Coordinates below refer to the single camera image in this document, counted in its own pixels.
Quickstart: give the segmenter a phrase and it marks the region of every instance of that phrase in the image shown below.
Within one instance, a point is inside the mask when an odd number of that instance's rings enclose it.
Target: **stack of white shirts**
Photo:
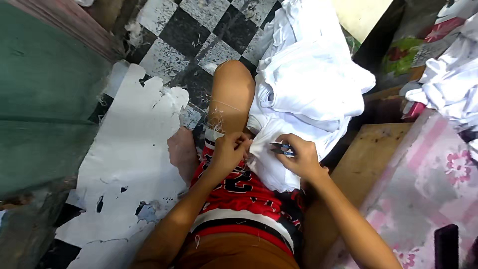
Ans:
[[[454,121],[458,130],[478,131],[478,14],[470,17],[457,39],[438,59],[428,59],[421,88],[405,97],[436,109]],[[471,156],[478,160],[478,140],[469,143]]]
[[[249,128],[257,136],[249,167],[271,190],[299,189],[299,178],[270,151],[281,134],[314,141],[319,161],[360,115],[375,77],[350,58],[329,0],[284,0],[264,28]]]

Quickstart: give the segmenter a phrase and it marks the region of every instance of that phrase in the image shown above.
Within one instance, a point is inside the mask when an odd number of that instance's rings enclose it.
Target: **green wall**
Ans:
[[[87,121],[111,64],[0,1],[0,197],[74,175],[97,131]]]

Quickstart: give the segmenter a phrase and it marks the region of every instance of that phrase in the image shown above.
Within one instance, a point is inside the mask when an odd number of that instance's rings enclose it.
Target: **blue thread snips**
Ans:
[[[271,149],[272,152],[277,154],[284,154],[286,156],[295,156],[294,148],[289,144],[280,144],[280,143],[271,143],[274,147]]]

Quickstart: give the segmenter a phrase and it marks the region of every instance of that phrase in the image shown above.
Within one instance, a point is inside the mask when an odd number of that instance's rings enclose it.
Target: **checkered tile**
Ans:
[[[241,61],[255,75],[264,51],[256,46],[278,0],[148,0],[138,15],[143,43],[131,63],[170,86],[183,86],[200,109],[208,106],[213,72],[207,65]]]

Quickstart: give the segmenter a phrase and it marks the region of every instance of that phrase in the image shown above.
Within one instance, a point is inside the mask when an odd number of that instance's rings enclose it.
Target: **pink floral fabric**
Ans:
[[[434,269],[434,232],[456,224],[460,264],[478,236],[478,170],[440,114],[425,110],[361,206],[404,269]],[[337,241],[322,268],[359,268]]]

